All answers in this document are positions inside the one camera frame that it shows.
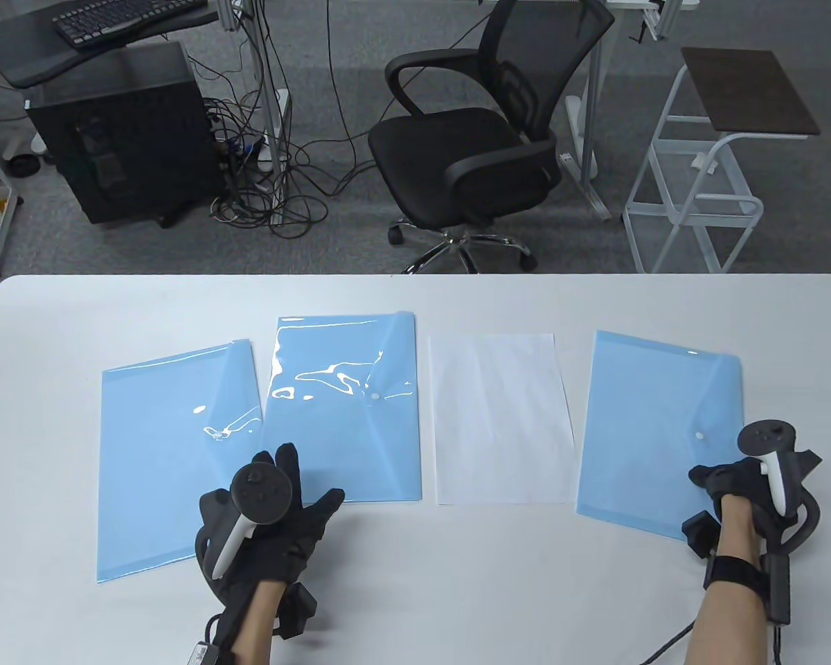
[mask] chair base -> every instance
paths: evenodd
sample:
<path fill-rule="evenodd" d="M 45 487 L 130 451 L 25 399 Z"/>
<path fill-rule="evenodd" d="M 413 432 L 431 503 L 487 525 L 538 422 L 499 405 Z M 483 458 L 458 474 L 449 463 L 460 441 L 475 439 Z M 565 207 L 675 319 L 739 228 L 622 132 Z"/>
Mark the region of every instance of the chair base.
<path fill-rule="evenodd" d="M 450 252 L 458 254 L 459 260 L 462 262 L 465 272 L 469 275 L 479 275 L 480 270 L 474 262 L 472 252 L 470 252 L 472 247 L 475 245 L 511 247 L 512 249 L 516 249 L 520 252 L 520 269 L 524 272 L 532 272 L 539 267 L 539 262 L 538 260 L 535 260 L 535 256 L 533 256 L 533 253 L 530 252 L 529 247 L 516 240 L 516 238 L 491 233 L 472 233 L 468 230 L 458 232 L 432 231 L 429 229 L 422 229 L 406 218 L 400 218 L 397 222 L 393 222 L 390 225 L 388 229 L 389 243 L 394 246 L 403 244 L 402 227 L 404 226 L 412 229 L 418 229 L 422 233 L 428 233 L 436 236 L 440 240 L 440 243 L 407 265 L 406 268 L 400 272 L 402 275 L 415 275 L 418 272 L 422 272 L 429 265 L 429 263 L 433 263 L 441 256 L 444 256 L 444 254 Z"/>

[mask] desktop computer tower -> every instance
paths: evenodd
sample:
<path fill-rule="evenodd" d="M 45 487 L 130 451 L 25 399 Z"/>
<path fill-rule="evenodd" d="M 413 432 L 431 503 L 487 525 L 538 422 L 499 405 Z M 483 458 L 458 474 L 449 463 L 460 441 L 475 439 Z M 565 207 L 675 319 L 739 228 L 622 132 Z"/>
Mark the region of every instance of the desktop computer tower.
<path fill-rule="evenodd" d="M 156 218 L 169 225 L 225 187 L 178 42 L 95 57 L 33 88 L 26 110 L 93 224 Z"/>

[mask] keyboard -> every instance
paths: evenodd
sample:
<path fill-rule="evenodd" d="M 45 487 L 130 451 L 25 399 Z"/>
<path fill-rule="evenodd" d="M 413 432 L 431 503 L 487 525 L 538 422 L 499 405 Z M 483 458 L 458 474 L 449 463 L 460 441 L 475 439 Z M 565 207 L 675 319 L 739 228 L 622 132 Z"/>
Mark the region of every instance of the keyboard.
<path fill-rule="evenodd" d="M 206 6 L 207 0 L 96 0 L 59 14 L 52 25 L 74 48 L 90 48 Z"/>

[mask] forearm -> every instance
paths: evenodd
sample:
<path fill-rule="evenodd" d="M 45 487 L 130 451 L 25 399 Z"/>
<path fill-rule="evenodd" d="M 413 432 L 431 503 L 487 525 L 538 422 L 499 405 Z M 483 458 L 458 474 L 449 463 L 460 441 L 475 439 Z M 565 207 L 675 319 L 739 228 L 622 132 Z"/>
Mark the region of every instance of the forearm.
<path fill-rule="evenodd" d="M 231 647 L 235 665 L 267 665 L 271 657 L 271 636 L 274 618 L 286 585 L 280 582 L 260 582 L 244 618 L 238 638 Z"/>
<path fill-rule="evenodd" d="M 751 504 L 723 497 L 723 529 L 717 554 L 760 563 Z M 686 665 L 766 665 L 767 615 L 758 595 L 742 585 L 714 582 L 695 620 Z"/>

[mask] blue plastic folder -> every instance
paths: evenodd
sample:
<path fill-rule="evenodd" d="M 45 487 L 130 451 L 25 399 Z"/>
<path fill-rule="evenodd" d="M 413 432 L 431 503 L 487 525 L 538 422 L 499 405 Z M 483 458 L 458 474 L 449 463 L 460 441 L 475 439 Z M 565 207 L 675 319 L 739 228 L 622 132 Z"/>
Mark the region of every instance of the blue plastic folder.
<path fill-rule="evenodd" d="M 105 371 L 97 580 L 193 556 L 200 496 L 260 443 L 247 339 Z"/>
<path fill-rule="evenodd" d="M 422 498 L 416 318 L 285 317 L 277 322 L 264 447 L 292 441 L 302 498 Z"/>
<path fill-rule="evenodd" d="M 734 355 L 597 332 L 576 512 L 686 540 L 713 512 L 688 471 L 741 459 L 743 424 Z"/>

